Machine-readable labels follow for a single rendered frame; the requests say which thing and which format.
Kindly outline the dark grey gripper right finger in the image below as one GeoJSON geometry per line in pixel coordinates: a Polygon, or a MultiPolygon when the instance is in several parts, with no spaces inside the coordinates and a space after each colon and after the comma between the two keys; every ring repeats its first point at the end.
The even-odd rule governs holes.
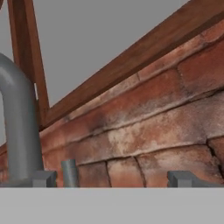
{"type": "Polygon", "coordinates": [[[224,187],[224,185],[200,179],[190,171],[168,171],[167,178],[168,187],[224,187]]]}

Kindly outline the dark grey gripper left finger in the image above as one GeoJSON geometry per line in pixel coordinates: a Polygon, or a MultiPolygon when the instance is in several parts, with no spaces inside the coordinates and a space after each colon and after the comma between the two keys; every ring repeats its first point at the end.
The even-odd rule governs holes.
{"type": "Polygon", "coordinates": [[[36,171],[30,178],[4,182],[0,187],[56,187],[56,178],[56,171],[36,171]]]}

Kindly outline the grey curved tap spout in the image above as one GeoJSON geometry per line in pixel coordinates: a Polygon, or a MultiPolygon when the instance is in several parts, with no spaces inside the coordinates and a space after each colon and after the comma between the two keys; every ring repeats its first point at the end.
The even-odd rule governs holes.
{"type": "Polygon", "coordinates": [[[2,53],[0,93],[3,97],[9,179],[28,179],[44,168],[35,94],[31,81],[2,53]]]}

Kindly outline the brown wooden window frame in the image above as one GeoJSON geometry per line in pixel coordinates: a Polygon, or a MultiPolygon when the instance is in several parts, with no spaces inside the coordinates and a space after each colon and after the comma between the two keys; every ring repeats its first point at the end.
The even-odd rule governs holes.
{"type": "Polygon", "coordinates": [[[33,0],[0,0],[0,10],[3,3],[7,3],[9,11],[14,62],[37,88],[36,105],[38,126],[41,130],[224,19],[224,0],[189,0],[51,106],[47,95],[33,0]]]}

